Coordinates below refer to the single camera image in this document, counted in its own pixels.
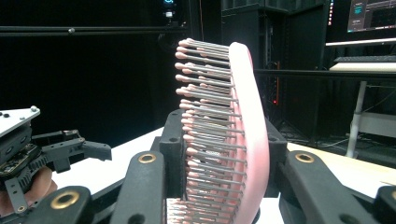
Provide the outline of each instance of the screw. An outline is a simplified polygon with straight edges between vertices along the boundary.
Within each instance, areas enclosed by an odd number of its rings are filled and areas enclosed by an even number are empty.
[[[32,105],[31,107],[30,107],[30,110],[32,111],[32,112],[36,112],[37,111],[37,106],[35,106],[35,105]]]

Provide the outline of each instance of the brass ring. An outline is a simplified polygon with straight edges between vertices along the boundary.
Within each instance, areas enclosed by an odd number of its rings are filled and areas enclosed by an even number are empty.
[[[74,190],[65,191],[62,194],[56,196],[50,203],[50,206],[53,209],[64,209],[78,201],[78,198],[78,192]]]
[[[310,155],[302,154],[302,153],[296,154],[296,159],[297,159],[298,161],[308,162],[308,163],[314,162],[314,160],[315,160],[315,159],[314,159],[313,157],[311,157]]]
[[[24,210],[25,210],[24,206],[21,206],[21,207],[18,208],[18,212],[23,212]]]
[[[157,157],[152,153],[144,154],[139,157],[139,161],[141,163],[150,163],[155,160],[157,160]]]

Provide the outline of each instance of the hairbrush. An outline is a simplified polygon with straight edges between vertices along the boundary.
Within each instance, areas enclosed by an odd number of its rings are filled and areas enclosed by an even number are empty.
[[[262,104],[248,48],[185,39],[175,67],[185,109],[186,197],[169,200],[168,223],[252,223],[269,175]]]

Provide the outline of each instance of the computer screen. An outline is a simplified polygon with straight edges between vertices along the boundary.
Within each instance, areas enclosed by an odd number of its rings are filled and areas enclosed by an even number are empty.
[[[396,43],[396,0],[328,0],[326,46]]]

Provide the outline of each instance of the table surface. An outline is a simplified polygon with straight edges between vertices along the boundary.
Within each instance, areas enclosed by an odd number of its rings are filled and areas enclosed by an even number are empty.
[[[132,141],[112,149],[112,161],[87,159],[71,166],[71,170],[53,174],[53,180],[59,189],[66,186],[84,186],[91,194],[123,179],[132,156],[141,151],[149,151],[155,136],[161,136],[163,128],[144,134]],[[369,162],[357,161],[347,157],[302,147],[288,143],[288,150],[305,150],[315,153],[326,163],[341,183],[372,198],[379,187],[388,184],[396,185],[396,170],[375,165]],[[268,222],[282,224],[278,209],[278,199],[264,198],[261,204],[261,218],[258,224]]]

